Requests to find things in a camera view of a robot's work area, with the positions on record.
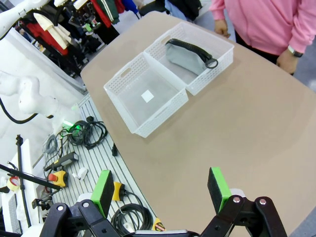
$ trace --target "gray pouch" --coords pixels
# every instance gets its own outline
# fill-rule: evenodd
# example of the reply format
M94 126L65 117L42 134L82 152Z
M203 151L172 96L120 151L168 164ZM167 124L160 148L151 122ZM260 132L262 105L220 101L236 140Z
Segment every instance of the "gray pouch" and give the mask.
M170 39L165 46L166 57L171 63L196 75L200 75L207 68L216 68L218 65L218 61L212 55L196 45L178 39Z

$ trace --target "person's right hand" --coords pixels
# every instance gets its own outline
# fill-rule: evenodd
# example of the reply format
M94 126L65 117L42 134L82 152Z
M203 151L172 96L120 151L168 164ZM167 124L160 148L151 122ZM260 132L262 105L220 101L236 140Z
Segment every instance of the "person's right hand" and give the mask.
M227 32L227 23L226 20L216 20L215 21L215 32L218 33L221 36L224 36L226 38L229 38L231 34L228 34Z

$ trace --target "white plastic basket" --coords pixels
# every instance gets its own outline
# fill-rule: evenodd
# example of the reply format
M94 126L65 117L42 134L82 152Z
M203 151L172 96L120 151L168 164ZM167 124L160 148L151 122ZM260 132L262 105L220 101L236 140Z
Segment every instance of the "white plastic basket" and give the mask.
M131 133L147 137L189 99L185 84L146 53L104 85Z
M165 47L165 43L169 39L182 40L203 48L218 60L218 66L214 69L206 69L197 76L189 70L169 62L166 58ZM191 24L181 22L159 37L145 52L177 75L186 84L186 89L192 95L196 95L233 62L233 49L233 44Z

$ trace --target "white square sticker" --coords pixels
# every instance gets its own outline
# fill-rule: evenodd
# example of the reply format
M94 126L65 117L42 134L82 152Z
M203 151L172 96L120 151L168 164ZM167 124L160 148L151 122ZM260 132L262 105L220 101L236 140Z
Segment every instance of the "white square sticker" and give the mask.
M148 103L149 101L151 101L153 99L154 95L149 90L146 90L142 94L142 97L145 100L145 102Z

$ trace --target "black chair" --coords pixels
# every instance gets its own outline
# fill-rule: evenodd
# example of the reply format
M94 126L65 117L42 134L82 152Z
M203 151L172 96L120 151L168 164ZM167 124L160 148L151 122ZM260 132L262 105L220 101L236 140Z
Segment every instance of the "black chair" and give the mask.
M145 16L147 13L151 11L159 11L159 12L167 12L167 14L170 14L170 12L164 7L164 0L155 0L145 6L143 6L141 9L139 9L139 14L141 16Z

